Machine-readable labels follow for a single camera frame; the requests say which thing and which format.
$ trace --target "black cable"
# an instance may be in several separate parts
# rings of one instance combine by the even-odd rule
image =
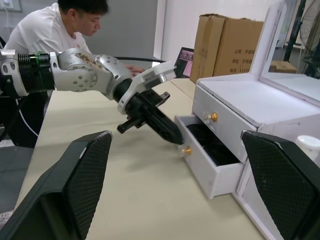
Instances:
[[[21,110],[21,108],[22,108],[22,107],[24,106],[24,104],[26,103],[27,98],[28,98],[27,96],[26,96],[26,97],[23,97],[22,100],[20,101],[20,103],[19,103],[19,105],[17,106],[17,108],[16,108],[16,110],[15,110],[15,112],[14,112],[14,114],[13,114],[13,117],[12,117],[10,123],[9,123],[9,126],[4,129],[4,132],[3,132],[3,133],[1,134],[1,136],[0,136],[0,143],[1,143],[1,141],[2,141],[3,139],[5,139],[5,137],[6,137],[7,134],[9,133],[9,131],[10,131],[10,130],[12,129],[12,127],[14,126],[14,124],[15,124],[18,116],[20,115],[20,114],[19,114],[19,111]]]
[[[132,60],[132,61],[143,61],[143,62],[154,62],[154,63],[164,63],[165,61],[152,58],[143,58],[143,57],[130,57],[130,56],[116,56],[118,60]]]

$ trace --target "beige tabletop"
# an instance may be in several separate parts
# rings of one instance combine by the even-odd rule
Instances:
[[[191,113],[192,97],[181,89],[192,92],[195,86],[184,82],[179,88],[171,82],[155,88],[171,94],[160,107],[171,119]],[[104,186],[88,240],[264,239],[231,195],[206,199],[177,146],[146,125],[119,134],[116,128],[125,120],[116,103],[98,92],[54,92],[18,204],[72,140],[111,130]]]

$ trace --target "black hair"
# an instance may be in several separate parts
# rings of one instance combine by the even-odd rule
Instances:
[[[108,0],[58,0],[59,8],[67,13],[70,9],[83,11],[88,14],[109,13]]]

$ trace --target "cardboard box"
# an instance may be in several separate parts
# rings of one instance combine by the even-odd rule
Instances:
[[[288,61],[272,61],[269,72],[296,74],[297,69]]]
[[[247,73],[254,58],[262,21],[201,15],[190,79]]]

